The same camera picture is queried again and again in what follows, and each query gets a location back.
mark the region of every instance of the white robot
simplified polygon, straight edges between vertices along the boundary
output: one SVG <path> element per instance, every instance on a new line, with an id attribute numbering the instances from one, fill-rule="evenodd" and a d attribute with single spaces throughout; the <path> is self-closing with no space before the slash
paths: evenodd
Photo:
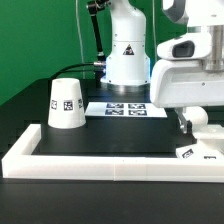
<path id="1" fill-rule="evenodd" d="M 173 22 L 187 24 L 188 33 L 158 46 L 162 59 L 153 68 L 151 102 L 175 108 L 184 133 L 192 128 L 197 144 L 177 149 L 178 157 L 191 149 L 185 157 L 190 158 L 195 149 L 204 150 L 199 157 L 217 158 L 213 154 L 224 150 L 223 128 L 208 125 L 198 106 L 224 105 L 224 1 L 163 0 L 163 11 Z M 206 149 L 211 156 L 205 156 Z"/>
<path id="2" fill-rule="evenodd" d="M 131 6 L 129 0 L 94 3 L 96 11 L 108 6 L 112 19 L 112 52 L 106 59 L 106 75 L 101 85 L 127 92 L 145 89 L 150 82 L 150 59 L 145 53 L 145 15 Z"/>

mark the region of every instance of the green wall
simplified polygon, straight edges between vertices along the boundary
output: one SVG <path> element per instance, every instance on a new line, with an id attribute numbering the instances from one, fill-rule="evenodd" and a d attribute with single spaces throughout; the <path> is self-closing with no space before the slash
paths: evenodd
<path id="1" fill-rule="evenodd" d="M 96 60 L 88 0 L 79 0 L 86 62 Z M 157 44 L 185 32 L 172 24 L 156 1 Z M 130 0 L 147 17 L 146 53 L 153 60 L 152 0 Z M 67 65 L 81 62 L 75 0 L 0 0 L 0 105 L 33 81 L 50 77 Z M 111 51 L 109 10 L 98 14 L 104 51 Z"/>

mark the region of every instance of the black tabletop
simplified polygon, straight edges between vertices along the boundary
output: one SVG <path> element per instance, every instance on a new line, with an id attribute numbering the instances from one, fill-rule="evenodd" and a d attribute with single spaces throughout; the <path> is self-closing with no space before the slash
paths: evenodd
<path id="1" fill-rule="evenodd" d="M 82 80 L 89 102 L 147 103 L 149 92 L 121 94 Z M 58 130 L 47 125 L 50 82 L 37 80 L 0 107 L 0 153 L 31 123 L 41 124 L 34 154 L 175 157 L 192 144 L 173 110 L 167 118 L 86 117 L 86 125 Z M 211 123 L 223 123 L 223 107 L 206 108 Z M 0 178 L 0 223 L 218 223 L 224 185 L 218 183 L 23 180 Z"/>

